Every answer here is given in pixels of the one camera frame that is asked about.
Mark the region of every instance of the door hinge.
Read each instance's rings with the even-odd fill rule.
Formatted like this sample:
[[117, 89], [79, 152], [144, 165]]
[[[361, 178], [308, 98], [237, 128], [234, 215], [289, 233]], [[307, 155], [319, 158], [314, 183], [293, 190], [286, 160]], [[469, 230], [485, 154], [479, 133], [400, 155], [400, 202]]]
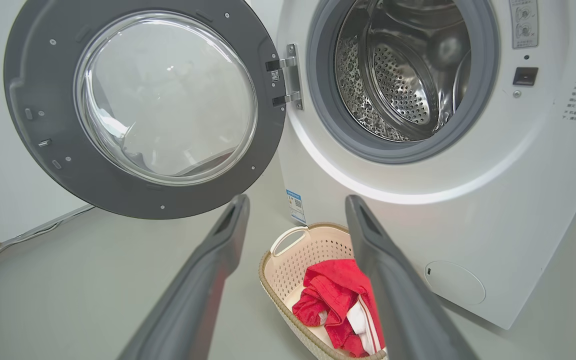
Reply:
[[283, 79], [286, 86], [286, 95], [272, 99], [274, 107], [280, 107], [287, 103], [294, 103], [298, 110], [304, 109], [302, 102], [302, 83], [299, 78], [299, 56], [297, 54], [297, 44], [291, 43], [286, 46], [288, 57], [285, 59], [272, 60], [265, 63], [265, 70], [273, 73], [272, 77], [279, 79], [279, 71], [283, 72]]

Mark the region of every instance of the red cloth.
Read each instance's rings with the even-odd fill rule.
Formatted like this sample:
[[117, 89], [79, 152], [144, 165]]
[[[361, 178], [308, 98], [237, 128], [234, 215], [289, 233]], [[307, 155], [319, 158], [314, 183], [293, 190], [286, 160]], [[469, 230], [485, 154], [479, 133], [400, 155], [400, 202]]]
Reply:
[[346, 318], [348, 310], [357, 302], [357, 296], [370, 310], [380, 344], [385, 344], [382, 324], [377, 316], [377, 304], [370, 280], [352, 259], [326, 260], [306, 269], [303, 279], [306, 287], [301, 298], [292, 306], [292, 313], [306, 326], [320, 326], [320, 312], [327, 312], [324, 324], [335, 349], [343, 349], [358, 358], [368, 356], [361, 339], [354, 333]]

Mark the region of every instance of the laundry basket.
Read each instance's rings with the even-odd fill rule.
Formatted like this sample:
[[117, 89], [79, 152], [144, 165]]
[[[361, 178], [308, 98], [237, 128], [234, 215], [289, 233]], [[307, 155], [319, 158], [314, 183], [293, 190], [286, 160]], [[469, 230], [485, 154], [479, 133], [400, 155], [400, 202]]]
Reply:
[[[279, 245], [290, 235], [302, 233], [294, 243], [281, 251]], [[304, 290], [304, 274], [311, 265], [333, 259], [354, 259], [348, 230], [333, 223], [316, 223], [309, 227], [291, 228], [279, 236], [259, 264], [259, 279], [265, 292], [279, 310], [292, 332], [320, 360], [350, 360], [347, 351], [332, 347], [324, 326], [308, 327], [293, 314], [293, 305]], [[386, 360], [380, 350], [364, 360]]]

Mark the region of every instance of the basket handle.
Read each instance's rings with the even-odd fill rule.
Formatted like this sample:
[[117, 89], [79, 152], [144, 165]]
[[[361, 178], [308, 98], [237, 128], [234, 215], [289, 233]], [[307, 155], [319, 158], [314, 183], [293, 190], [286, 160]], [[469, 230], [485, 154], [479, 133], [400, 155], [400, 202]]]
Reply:
[[[299, 233], [300, 231], [302, 231], [304, 234], [297, 241], [286, 246], [286, 248], [279, 251], [279, 253], [275, 253], [275, 251], [277, 251], [277, 248], [279, 247], [279, 245], [281, 245], [281, 243], [284, 242], [284, 240], [286, 240], [288, 237], [290, 237], [290, 235], [295, 234], [295, 233]], [[272, 255], [273, 257], [276, 258], [277, 256], [285, 253], [286, 251], [288, 251], [288, 249], [295, 246], [295, 244], [302, 241], [308, 235], [308, 231], [309, 231], [309, 229], [307, 226], [297, 226], [297, 227], [291, 228], [290, 230], [287, 230], [286, 232], [281, 234], [279, 237], [277, 237], [277, 240], [274, 241], [274, 244], [272, 244], [272, 246], [270, 246], [270, 255]]]

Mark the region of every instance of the front-load washing machine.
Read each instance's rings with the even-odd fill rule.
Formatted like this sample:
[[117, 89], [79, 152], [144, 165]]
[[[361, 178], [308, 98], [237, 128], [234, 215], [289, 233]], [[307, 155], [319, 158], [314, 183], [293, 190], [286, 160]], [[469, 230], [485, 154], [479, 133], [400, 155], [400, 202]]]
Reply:
[[432, 291], [509, 328], [576, 211], [576, 1], [14, 11], [0, 95], [19, 139], [110, 212], [212, 210], [279, 148], [295, 219], [343, 224], [361, 195]]

